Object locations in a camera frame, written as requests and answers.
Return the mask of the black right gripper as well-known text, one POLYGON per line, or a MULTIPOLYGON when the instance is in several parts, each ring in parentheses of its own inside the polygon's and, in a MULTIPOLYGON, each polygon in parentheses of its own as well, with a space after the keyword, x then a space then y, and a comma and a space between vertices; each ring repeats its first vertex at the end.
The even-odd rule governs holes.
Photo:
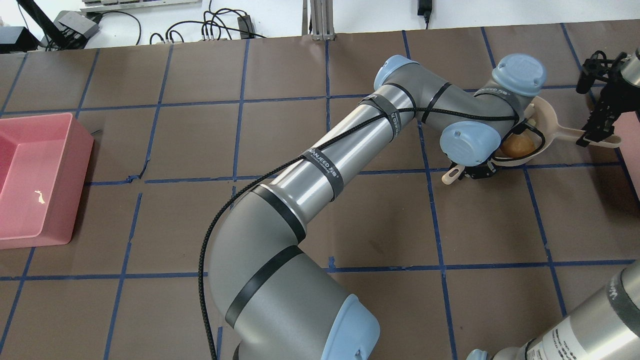
POLYGON ((608 139, 614 135, 615 121, 636 111, 636 53, 620 52, 615 59, 608 59, 604 51, 595 51, 583 62, 576 92, 587 94, 596 80, 605 86, 576 141, 581 147, 608 139))

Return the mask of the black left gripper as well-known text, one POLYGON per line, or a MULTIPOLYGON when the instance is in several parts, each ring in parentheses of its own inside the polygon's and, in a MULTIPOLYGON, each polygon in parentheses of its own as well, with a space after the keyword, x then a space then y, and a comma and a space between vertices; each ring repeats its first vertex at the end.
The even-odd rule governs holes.
MULTIPOLYGON (((460 165, 457 162, 451 161, 450 169, 454 166, 460 165)), ((462 173, 461 177, 458 180, 461 180, 463 177, 471 178, 473 180, 487 179, 494 176, 495 173, 501 167, 493 162, 491 159, 488 159, 482 162, 479 165, 475 166, 465 166, 464 173, 462 173)))

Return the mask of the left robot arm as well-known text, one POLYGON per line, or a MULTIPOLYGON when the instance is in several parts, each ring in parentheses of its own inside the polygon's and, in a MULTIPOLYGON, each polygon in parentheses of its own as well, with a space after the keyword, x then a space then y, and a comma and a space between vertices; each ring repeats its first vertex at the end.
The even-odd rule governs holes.
POLYGON ((439 132, 457 166, 486 163, 546 80, 540 60, 509 54, 472 94, 404 55, 387 59, 370 95, 272 182, 239 193, 219 226, 207 280, 240 337, 233 358, 368 359, 379 321, 304 253, 307 225, 414 119, 439 132))

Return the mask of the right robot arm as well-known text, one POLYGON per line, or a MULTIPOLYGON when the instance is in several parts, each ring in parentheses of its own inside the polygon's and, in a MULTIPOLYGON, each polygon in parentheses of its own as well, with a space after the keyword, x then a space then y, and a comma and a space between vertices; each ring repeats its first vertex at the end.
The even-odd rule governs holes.
MULTIPOLYGON (((553 139, 576 145, 618 148, 622 141, 614 123, 639 109, 639 51, 608 59, 595 51, 582 65, 576 85, 586 94, 594 82, 605 84, 581 129, 559 125, 550 111, 535 105, 532 113, 542 148, 553 139)), ((508 347, 494 360, 637 360, 639 358, 639 262, 617 272, 598 291, 542 335, 521 347, 508 347)))

